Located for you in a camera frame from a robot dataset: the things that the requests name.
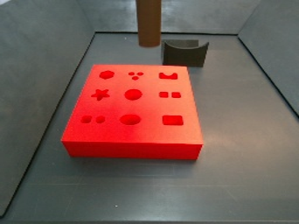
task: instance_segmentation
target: star-shaped hole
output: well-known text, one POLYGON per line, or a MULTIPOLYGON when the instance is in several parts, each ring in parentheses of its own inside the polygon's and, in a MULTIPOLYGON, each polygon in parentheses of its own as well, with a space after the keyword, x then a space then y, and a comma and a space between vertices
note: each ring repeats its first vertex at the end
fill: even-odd
POLYGON ((105 89, 105 90, 96 89, 96 93, 90 97, 96 97, 97 101, 100 101, 104 97, 109 97, 108 89, 105 89))

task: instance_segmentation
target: gray table surface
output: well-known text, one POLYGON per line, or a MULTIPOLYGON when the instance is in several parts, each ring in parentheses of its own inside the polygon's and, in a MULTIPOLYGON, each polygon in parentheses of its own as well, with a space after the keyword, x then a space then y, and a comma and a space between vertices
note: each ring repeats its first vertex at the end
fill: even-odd
POLYGON ((299 123, 235 36, 189 68, 197 161, 70 158, 61 133, 93 64, 161 64, 135 34, 97 34, 2 221, 299 221, 299 123))

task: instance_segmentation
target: red block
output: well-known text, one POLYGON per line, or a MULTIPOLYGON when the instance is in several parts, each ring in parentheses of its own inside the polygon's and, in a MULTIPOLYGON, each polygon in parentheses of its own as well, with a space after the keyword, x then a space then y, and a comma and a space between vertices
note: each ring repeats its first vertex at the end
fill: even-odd
POLYGON ((94 65, 61 142, 72 157, 196 159, 203 141, 187 67, 94 65))

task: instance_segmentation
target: brown cylinder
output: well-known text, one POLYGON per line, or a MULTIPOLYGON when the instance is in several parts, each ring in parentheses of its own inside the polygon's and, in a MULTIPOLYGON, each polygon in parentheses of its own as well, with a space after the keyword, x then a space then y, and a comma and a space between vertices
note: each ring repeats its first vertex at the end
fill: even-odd
POLYGON ((161 0, 135 0, 137 37, 140 46, 159 46, 161 42, 161 0))

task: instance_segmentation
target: gray arch block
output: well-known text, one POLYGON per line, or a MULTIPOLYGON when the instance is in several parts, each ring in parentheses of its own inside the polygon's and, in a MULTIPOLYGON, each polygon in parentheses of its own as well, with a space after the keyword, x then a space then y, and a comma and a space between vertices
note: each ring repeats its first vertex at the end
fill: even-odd
POLYGON ((199 45, 197 39, 165 39, 163 41, 163 65, 203 67, 209 42, 199 45))

